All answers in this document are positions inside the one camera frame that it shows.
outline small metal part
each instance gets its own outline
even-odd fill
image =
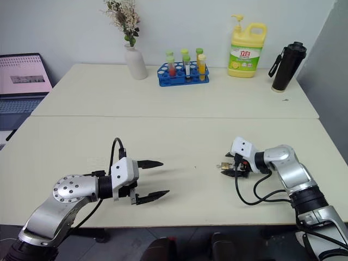
[[[135,189],[131,189],[131,190],[130,190],[129,196],[130,196],[130,203],[131,203],[132,205],[133,205],[133,204],[136,204],[136,193],[135,193]]]
[[[221,169],[222,170],[230,170],[234,169],[233,165],[228,162],[221,162]]]
[[[301,220],[302,224],[303,222],[305,222],[307,226],[312,226],[319,223],[318,219],[316,218],[313,212],[307,212],[307,213],[298,215],[298,218]]]

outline bottle cap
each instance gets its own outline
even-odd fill
[[[199,61],[205,61],[205,60],[207,60],[207,57],[204,54],[199,54],[198,55],[198,60]]]
[[[168,63],[174,63],[175,61],[174,56],[167,56],[166,60]]]
[[[173,52],[172,50],[167,50],[167,51],[165,52],[165,55],[166,55],[166,56],[173,56],[173,55],[174,55],[174,52]]]
[[[181,54],[184,55],[184,54],[189,54],[189,50],[184,48],[184,49],[181,49]]]
[[[183,61],[190,61],[191,57],[188,54],[183,55]]]
[[[243,18],[244,18],[243,15],[231,15],[231,17],[237,18],[237,21],[238,21],[238,22],[240,22],[240,21],[243,20]]]
[[[303,56],[303,58],[306,57],[306,48],[303,46],[303,43],[301,42],[294,42],[288,45],[289,51],[295,51],[298,52],[298,56]]]
[[[197,54],[202,54],[203,53],[203,49],[202,48],[197,48],[196,49],[196,53]]]

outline laptop screen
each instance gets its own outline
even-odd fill
[[[51,90],[39,54],[0,55],[0,95],[38,94]]]

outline laptop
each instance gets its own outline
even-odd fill
[[[0,55],[0,131],[11,131],[52,90],[40,54]]]

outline black thermos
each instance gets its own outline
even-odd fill
[[[273,91],[283,92],[286,89],[297,68],[299,68],[301,61],[306,57],[306,50],[301,42],[294,42],[289,44],[288,47],[284,47],[268,73],[272,77],[280,63],[276,78],[272,84]]]

